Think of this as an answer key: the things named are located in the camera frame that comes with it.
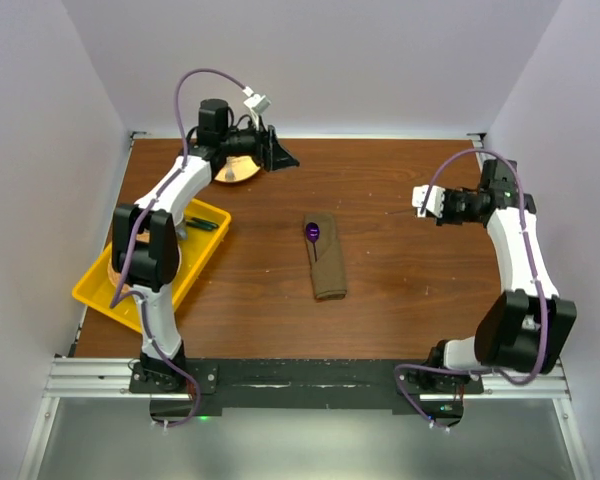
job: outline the white cable connector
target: white cable connector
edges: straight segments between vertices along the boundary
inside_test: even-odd
[[[413,195],[411,196],[411,206],[416,207],[416,217],[425,217],[426,212],[422,213],[422,206],[424,205],[424,197],[426,197],[429,185],[422,185],[420,187],[413,187]],[[444,188],[434,186],[431,188],[431,194],[427,199],[426,211],[431,212],[436,217],[442,217],[442,210],[444,209]]]
[[[271,100],[266,95],[255,93],[250,87],[245,87],[242,91],[248,97],[244,101],[244,106],[249,110],[249,115],[254,125],[258,127],[260,125],[260,115],[269,108]]]

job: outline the white wall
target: white wall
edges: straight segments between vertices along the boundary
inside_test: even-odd
[[[0,479],[16,478],[71,287],[102,247],[126,133],[59,0],[0,0]]]
[[[283,135],[464,135],[495,119],[559,0],[63,0],[129,129],[175,136],[185,68],[269,95]],[[188,123],[215,78],[185,88]]]
[[[520,161],[549,272],[578,307],[563,360],[600,478],[600,1],[562,2],[487,140]]]

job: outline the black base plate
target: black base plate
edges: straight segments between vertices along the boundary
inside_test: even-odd
[[[421,360],[187,359],[187,370],[200,383],[198,415],[221,415],[223,408],[300,408],[391,410],[414,413],[396,386],[393,369]],[[407,391],[436,418],[458,418],[462,403],[419,400],[420,394],[453,394],[454,390],[423,391],[403,381]],[[132,393],[163,393],[151,382],[132,380]],[[469,381],[466,394],[482,393],[482,382]],[[184,416],[189,401],[153,400],[152,414]]]

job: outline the brown cloth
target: brown cloth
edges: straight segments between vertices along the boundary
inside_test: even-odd
[[[313,244],[307,239],[307,250],[311,262],[311,280],[313,293],[318,300],[339,300],[347,294],[347,279],[344,274],[344,257],[340,248],[336,219],[330,213],[309,213],[304,217],[304,228],[314,222],[320,228],[320,237],[316,242],[318,261]]]

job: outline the light gray floor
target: light gray floor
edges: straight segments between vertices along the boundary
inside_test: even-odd
[[[385,411],[225,410],[151,427],[146,399],[63,399],[40,479],[573,479],[550,400],[473,400],[447,435]]]

